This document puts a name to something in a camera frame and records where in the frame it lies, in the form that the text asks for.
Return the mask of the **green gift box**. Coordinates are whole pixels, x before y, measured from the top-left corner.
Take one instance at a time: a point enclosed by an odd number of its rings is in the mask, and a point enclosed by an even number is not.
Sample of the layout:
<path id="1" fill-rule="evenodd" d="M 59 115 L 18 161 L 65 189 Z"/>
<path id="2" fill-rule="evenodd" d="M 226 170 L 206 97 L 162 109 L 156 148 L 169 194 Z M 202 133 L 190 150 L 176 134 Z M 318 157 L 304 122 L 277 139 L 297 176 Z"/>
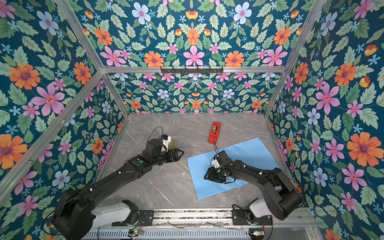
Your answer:
<path id="1" fill-rule="evenodd" d="M 168 136 L 168 150 L 173 150 L 174 148 L 175 142 L 170 136 Z"/>

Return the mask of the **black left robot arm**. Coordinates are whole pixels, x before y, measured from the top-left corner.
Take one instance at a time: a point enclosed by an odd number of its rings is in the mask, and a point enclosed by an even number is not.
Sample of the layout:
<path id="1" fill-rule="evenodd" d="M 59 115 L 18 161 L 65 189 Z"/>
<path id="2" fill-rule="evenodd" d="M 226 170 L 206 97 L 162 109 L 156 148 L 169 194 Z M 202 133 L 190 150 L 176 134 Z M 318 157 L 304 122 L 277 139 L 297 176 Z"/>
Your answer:
<path id="1" fill-rule="evenodd" d="M 162 140 L 152 139 L 143 152 L 127 159 L 115 172 L 79 190 L 62 193 L 53 212 L 52 224 L 67 240 L 80 240 L 96 223 L 92 213 L 111 194 L 152 170 L 153 166 L 180 160 L 184 151 L 168 148 Z"/>

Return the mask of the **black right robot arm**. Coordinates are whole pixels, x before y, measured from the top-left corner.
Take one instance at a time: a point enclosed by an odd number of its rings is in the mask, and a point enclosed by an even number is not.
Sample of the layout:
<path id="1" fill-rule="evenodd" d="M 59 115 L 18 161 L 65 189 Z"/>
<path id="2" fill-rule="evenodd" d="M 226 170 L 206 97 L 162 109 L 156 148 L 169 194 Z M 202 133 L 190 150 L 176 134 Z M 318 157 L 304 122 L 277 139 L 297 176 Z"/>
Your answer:
<path id="1" fill-rule="evenodd" d="M 229 184 L 228 178 L 242 180 L 259 188 L 262 198 L 256 199 L 245 207 L 250 223 L 265 216 L 284 220 L 304 203 L 304 197 L 293 180 L 284 172 L 275 168 L 263 170 L 245 164 L 240 160 L 232 161 L 225 151 L 217 153 L 211 160 L 205 180 L 219 184 Z"/>

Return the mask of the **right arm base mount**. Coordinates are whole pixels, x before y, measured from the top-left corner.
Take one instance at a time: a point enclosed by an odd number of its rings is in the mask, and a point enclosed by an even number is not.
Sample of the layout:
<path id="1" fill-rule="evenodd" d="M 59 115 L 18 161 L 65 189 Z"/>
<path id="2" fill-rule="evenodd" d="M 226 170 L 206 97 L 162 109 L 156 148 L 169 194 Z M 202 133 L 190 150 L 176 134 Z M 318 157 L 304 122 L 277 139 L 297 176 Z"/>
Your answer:
<path id="1" fill-rule="evenodd" d="M 232 221 L 235 226 L 271 226 L 273 216 L 264 199 L 255 199 L 245 207 L 232 204 Z"/>

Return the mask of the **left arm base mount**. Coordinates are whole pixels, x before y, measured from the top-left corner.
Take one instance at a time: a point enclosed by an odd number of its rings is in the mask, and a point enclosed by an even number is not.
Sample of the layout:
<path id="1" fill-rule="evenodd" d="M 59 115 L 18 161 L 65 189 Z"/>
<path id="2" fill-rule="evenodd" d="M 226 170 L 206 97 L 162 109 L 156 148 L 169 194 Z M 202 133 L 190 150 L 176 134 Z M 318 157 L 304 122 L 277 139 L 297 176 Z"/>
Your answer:
<path id="1" fill-rule="evenodd" d="M 154 220 L 154 210 L 140 210 L 139 207 L 130 200 L 121 202 L 124 212 L 119 214 L 123 217 L 121 221 L 112 223 L 114 227 L 138 227 L 151 226 Z"/>

